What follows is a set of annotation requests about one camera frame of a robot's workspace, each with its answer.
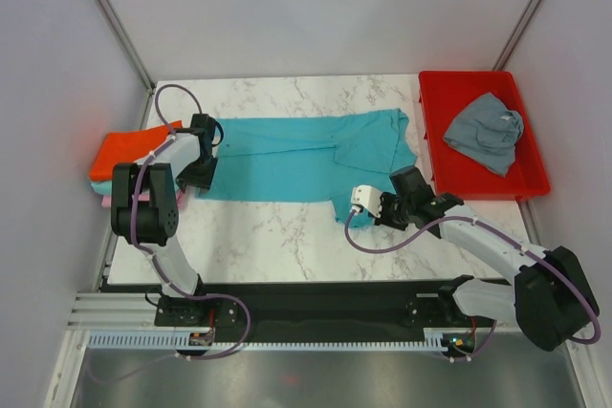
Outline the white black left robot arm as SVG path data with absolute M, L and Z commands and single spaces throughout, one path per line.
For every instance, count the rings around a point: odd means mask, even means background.
M 180 298 L 176 312 L 189 325 L 207 320 L 210 303 L 196 293 L 200 275 L 178 241 L 177 190 L 208 191 L 218 159 L 213 148 L 224 136 L 220 123 L 205 114 L 187 128 L 170 128 L 157 147 L 133 162 L 114 166 L 111 228 L 138 250 L 154 270 L 167 298 Z

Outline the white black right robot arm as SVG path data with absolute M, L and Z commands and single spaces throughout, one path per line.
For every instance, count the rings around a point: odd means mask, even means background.
M 480 218 L 459 197 L 435 194 L 415 166 L 396 171 L 390 179 L 390 192 L 369 185 L 354 192 L 376 224 L 396 229 L 415 225 L 420 234 L 429 232 L 468 251 L 506 281 L 455 282 L 437 304 L 445 323 L 460 325 L 470 316 L 515 323 L 544 351 L 565 341 L 593 345 L 601 339 L 600 309 L 572 250 L 517 239 Z

